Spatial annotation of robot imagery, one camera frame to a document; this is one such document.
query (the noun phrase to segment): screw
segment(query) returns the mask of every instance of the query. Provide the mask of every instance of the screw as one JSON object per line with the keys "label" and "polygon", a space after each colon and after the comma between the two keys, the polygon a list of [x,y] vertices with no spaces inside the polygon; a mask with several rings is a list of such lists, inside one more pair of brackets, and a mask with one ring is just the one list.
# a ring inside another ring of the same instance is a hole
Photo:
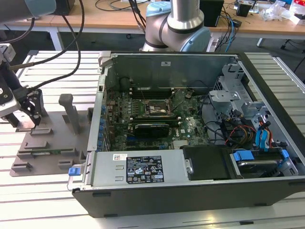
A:
{"label": "screw", "polygon": [[186,167],[186,172],[188,174],[192,174],[193,173],[193,169],[191,167]]}

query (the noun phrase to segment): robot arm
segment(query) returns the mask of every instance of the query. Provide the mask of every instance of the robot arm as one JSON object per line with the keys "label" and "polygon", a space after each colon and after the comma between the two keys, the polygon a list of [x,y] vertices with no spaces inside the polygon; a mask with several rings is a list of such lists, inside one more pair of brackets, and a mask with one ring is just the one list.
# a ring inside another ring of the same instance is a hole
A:
{"label": "robot arm", "polygon": [[[0,23],[40,17],[56,10],[55,0],[0,0],[0,6]],[[29,93],[20,85],[16,74],[9,70],[14,56],[10,44],[0,44],[0,117],[16,127],[19,121],[13,112],[21,110],[38,125],[44,113],[41,90]]]}
{"label": "robot arm", "polygon": [[56,10],[55,0],[0,0],[0,24],[37,18]]}
{"label": "robot arm", "polygon": [[203,26],[199,0],[155,2],[147,7],[142,51],[201,52],[211,33]]}

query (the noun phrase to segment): plastic bag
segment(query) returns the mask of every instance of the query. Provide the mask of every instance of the plastic bag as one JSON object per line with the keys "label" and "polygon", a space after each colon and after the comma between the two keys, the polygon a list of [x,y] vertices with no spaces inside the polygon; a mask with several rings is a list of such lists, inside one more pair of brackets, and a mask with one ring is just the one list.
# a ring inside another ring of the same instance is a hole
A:
{"label": "plastic bag", "polygon": [[275,3],[270,8],[260,11],[259,14],[264,21],[271,21],[276,19],[281,21],[282,17],[280,17],[280,15],[285,10],[286,10],[285,8],[280,6],[278,0],[276,0]]}
{"label": "plastic bag", "polygon": [[305,0],[293,0],[289,9],[294,14],[305,14]]}

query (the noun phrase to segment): power supply label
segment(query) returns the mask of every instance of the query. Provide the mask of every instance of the power supply label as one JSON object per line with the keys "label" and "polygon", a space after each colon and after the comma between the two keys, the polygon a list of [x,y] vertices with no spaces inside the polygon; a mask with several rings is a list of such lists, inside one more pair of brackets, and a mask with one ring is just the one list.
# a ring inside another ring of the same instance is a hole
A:
{"label": "power supply label", "polygon": [[164,182],[161,156],[135,156],[126,160],[128,184]]}

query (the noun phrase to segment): gray holder post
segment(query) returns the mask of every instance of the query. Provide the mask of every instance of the gray holder post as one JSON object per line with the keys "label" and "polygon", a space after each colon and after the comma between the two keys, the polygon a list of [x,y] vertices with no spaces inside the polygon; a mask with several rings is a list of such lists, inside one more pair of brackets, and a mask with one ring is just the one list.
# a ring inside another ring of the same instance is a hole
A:
{"label": "gray holder post", "polygon": [[76,107],[72,105],[72,102],[73,102],[72,94],[61,94],[58,100],[58,103],[65,108],[69,121],[72,125],[73,131],[77,135],[80,133],[80,124],[78,120],[78,113]]}

